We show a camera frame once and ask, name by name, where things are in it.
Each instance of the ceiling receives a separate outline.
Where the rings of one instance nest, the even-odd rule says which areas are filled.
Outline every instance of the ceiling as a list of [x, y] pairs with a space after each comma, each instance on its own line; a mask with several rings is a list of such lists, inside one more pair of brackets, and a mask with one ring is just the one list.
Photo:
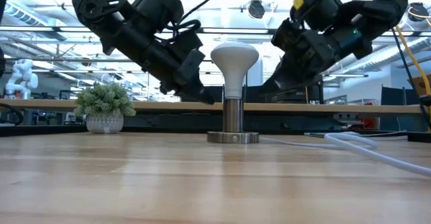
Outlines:
[[[76, 14], [71, 6], [71, 0], [8, 0], [26, 11], [31, 13], [32, 16], [40, 18], [44, 22], [49, 22], [50, 25], [64, 26], [82, 26], [76, 19]], [[185, 11], [192, 9], [200, 1], [196, 0], [181, 0]], [[266, 13], [261, 20], [254, 20], [251, 18], [246, 9], [247, 4], [251, 0], [211, 0], [204, 5], [200, 10], [193, 13], [189, 19], [198, 19], [201, 21], [204, 28], [248, 28], [248, 29], [267, 29], [278, 28], [281, 22], [289, 16], [289, 11], [292, 6], [292, 0], [261, 0], [265, 6]], [[411, 2], [423, 2], [426, 5], [431, 5], [431, 0], [410, 0]], [[3, 25], [10, 26], [27, 26], [25, 23], [17, 20], [14, 17], [5, 15]], [[64, 34], [67, 40], [58, 43], [58, 41], [43, 38], [40, 34], [26, 32], [26, 33], [9, 33], [7, 36], [14, 36], [22, 39], [23, 41], [42, 48], [43, 52], [28, 48], [22, 43], [12, 42], [10, 38], [4, 37], [5, 34], [0, 35], [0, 44], [6, 44], [10, 47], [9, 54], [11, 57], [27, 57], [23, 54], [30, 53], [34, 57], [45, 57], [46, 51], [53, 54], [59, 52], [63, 58], [88, 58], [88, 59], [106, 59], [109, 63], [93, 63], [91, 68], [98, 69], [111, 69], [111, 70], [126, 70], [136, 71], [140, 70], [139, 66], [135, 63], [118, 63], [115, 60], [125, 59], [125, 57], [118, 51], [115, 51], [111, 56], [106, 56], [102, 52], [102, 47], [98, 41], [97, 36], [93, 33], [68, 33]], [[270, 44], [270, 35], [266, 34], [247, 34], [247, 35], [226, 35], [226, 34], [201, 34], [199, 35], [204, 46], [200, 49], [209, 60], [211, 50], [225, 41], [243, 41], [252, 44], [261, 54], [263, 60], [263, 73], [264, 79], [268, 78], [274, 71], [276, 65], [279, 63], [279, 58], [283, 52]], [[391, 46], [391, 42], [385, 42], [385, 46]], [[81, 63], [55, 63], [56, 67], [67, 69], [82, 69], [88, 68]], [[205, 85], [221, 85], [223, 78], [220, 70], [211, 62], [203, 62], [200, 66], [203, 73], [201, 80]], [[140, 85], [145, 85], [146, 88], [139, 88], [138, 93], [143, 96], [153, 96], [157, 100], [172, 100], [172, 96], [163, 96], [158, 93], [159, 82], [148, 74], [128, 75], [122, 74], [124, 81], [131, 83], [140, 82]], [[94, 75], [79, 75], [73, 74], [76, 78], [94, 79], [95, 81], [101, 80]]]

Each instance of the white robot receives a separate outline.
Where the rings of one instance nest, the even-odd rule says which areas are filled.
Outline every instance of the white robot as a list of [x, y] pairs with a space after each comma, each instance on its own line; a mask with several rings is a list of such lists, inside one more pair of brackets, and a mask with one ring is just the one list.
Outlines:
[[20, 91], [22, 99], [30, 99], [31, 89], [38, 87], [38, 76], [32, 73], [33, 60], [21, 59], [13, 66], [13, 73], [6, 84], [6, 99], [16, 99], [16, 91]]

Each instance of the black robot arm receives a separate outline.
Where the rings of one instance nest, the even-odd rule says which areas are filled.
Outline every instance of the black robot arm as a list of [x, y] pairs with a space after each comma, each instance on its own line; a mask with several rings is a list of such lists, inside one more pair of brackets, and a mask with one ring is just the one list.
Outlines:
[[291, 18], [271, 41], [285, 55], [262, 93], [294, 91], [349, 54], [357, 59], [371, 54], [372, 41], [396, 26], [407, 6], [408, 0], [295, 0]]
[[[105, 54], [118, 49], [160, 80], [160, 91], [187, 95], [213, 104], [199, 78], [199, 65], [205, 55], [196, 30], [197, 20], [180, 23], [184, 9], [180, 0], [72, 0], [78, 20], [100, 37]], [[170, 40], [154, 34], [164, 28], [174, 30]]]

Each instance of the white cable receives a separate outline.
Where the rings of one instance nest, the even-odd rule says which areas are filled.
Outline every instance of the white cable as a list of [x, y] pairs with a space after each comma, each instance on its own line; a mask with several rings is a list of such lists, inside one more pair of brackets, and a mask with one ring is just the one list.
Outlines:
[[[412, 163], [407, 163], [398, 159], [393, 159], [392, 157], [388, 157], [380, 153], [373, 152], [371, 150], [375, 150], [377, 148], [376, 143], [373, 140], [366, 139], [363, 137], [358, 137], [355, 135], [347, 135], [342, 133], [328, 133], [325, 135], [325, 140], [328, 144], [291, 143], [287, 141], [282, 141], [277, 139], [267, 139], [267, 138], [261, 138], [261, 140], [267, 141], [270, 143], [282, 143], [282, 144], [298, 146], [298, 147], [316, 147], [321, 149], [350, 150], [354, 153], [367, 156], [375, 161], [379, 161], [402, 170], [431, 177], [430, 168], [422, 167]], [[355, 141], [358, 143], [363, 143], [367, 146], [363, 147], [352, 143], [348, 143], [347, 141]]]

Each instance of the metal lamp base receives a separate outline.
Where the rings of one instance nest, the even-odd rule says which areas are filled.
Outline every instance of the metal lamp base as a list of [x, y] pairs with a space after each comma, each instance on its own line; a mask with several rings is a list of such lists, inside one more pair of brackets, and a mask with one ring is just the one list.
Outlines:
[[209, 143], [233, 143], [233, 144], [259, 143], [259, 134], [258, 133], [208, 132], [207, 141]]

